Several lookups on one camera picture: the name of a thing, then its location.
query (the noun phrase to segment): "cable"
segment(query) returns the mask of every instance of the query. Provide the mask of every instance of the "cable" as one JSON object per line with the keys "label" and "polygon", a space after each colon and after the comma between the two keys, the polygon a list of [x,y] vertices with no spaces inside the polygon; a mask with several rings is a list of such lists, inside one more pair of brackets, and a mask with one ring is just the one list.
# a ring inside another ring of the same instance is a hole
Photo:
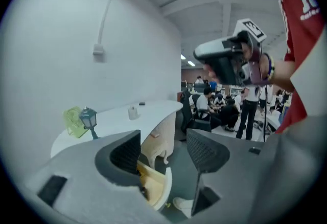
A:
{"label": "cable", "polygon": [[107,13],[108,13],[109,6],[111,4],[111,1],[112,0],[109,0],[108,1],[107,6],[106,6],[106,9],[105,9],[105,11],[103,13],[103,17],[102,17],[102,21],[101,21],[101,25],[100,25],[100,29],[99,29],[98,44],[101,44],[101,41],[102,41],[102,34],[103,34],[103,29],[104,29],[104,22],[106,20],[106,16],[107,16]]}
{"label": "cable", "polygon": [[267,86],[265,86],[265,94],[266,94],[266,103],[265,103],[265,122],[264,122],[264,142],[266,142],[266,124],[267,124],[267,101],[268,101]]}

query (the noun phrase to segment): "wall outlet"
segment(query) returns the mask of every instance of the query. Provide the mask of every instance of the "wall outlet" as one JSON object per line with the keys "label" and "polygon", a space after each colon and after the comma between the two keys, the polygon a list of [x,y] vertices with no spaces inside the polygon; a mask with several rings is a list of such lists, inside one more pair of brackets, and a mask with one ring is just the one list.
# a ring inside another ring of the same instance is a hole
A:
{"label": "wall outlet", "polygon": [[94,44],[93,47],[93,55],[103,55],[104,54],[104,48],[101,44]]}

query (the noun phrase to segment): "wrist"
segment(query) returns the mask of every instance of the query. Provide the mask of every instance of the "wrist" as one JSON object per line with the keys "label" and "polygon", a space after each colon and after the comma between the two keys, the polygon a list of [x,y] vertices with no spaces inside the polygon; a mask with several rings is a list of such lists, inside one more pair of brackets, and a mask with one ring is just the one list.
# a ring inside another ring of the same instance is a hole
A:
{"label": "wrist", "polygon": [[261,72],[262,79],[266,79],[268,77],[269,72],[269,59],[267,55],[263,54],[259,60],[259,67]]}

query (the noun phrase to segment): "red shirt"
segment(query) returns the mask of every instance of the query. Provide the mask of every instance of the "red shirt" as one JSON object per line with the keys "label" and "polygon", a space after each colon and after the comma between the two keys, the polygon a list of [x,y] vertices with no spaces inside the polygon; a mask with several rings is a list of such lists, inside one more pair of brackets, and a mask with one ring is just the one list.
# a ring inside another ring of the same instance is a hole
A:
{"label": "red shirt", "polygon": [[[315,0],[278,0],[286,29],[287,54],[285,61],[295,61],[297,70],[321,35],[324,20]],[[292,96],[291,107],[276,133],[307,116],[305,107],[296,90]]]}

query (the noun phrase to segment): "black slot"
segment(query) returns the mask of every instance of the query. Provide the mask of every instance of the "black slot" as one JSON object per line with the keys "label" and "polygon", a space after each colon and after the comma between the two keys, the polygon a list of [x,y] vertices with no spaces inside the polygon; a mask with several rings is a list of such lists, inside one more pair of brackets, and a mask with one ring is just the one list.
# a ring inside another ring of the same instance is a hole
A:
{"label": "black slot", "polygon": [[52,176],[37,194],[38,197],[52,207],[66,181],[65,177]]}
{"label": "black slot", "polygon": [[250,148],[249,149],[249,152],[251,152],[251,153],[254,153],[254,154],[256,154],[256,155],[259,155],[260,154],[260,152],[261,152],[261,150],[260,149],[258,149],[258,148]]}

